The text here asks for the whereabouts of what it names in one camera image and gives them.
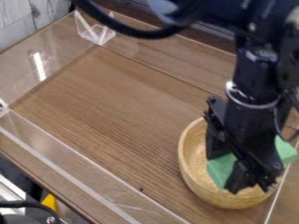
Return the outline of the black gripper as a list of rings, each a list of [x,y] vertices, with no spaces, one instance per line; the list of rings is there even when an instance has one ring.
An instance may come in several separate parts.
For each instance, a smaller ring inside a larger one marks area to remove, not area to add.
[[[224,188],[237,194],[258,186],[266,193],[276,185],[284,165],[274,138],[285,124],[290,104],[280,95],[266,98],[216,96],[206,99],[205,157],[216,159],[228,153],[236,157]]]

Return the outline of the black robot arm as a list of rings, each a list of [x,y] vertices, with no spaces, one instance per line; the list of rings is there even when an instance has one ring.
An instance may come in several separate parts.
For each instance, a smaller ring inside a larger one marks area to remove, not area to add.
[[[94,0],[70,1],[109,29],[137,39],[165,39],[196,22],[230,32],[234,71],[225,99],[206,100],[205,155],[236,158],[225,190],[258,186],[266,191],[284,172],[276,140],[290,112],[299,112],[299,0],[148,0],[164,24],[152,30],[113,19]]]

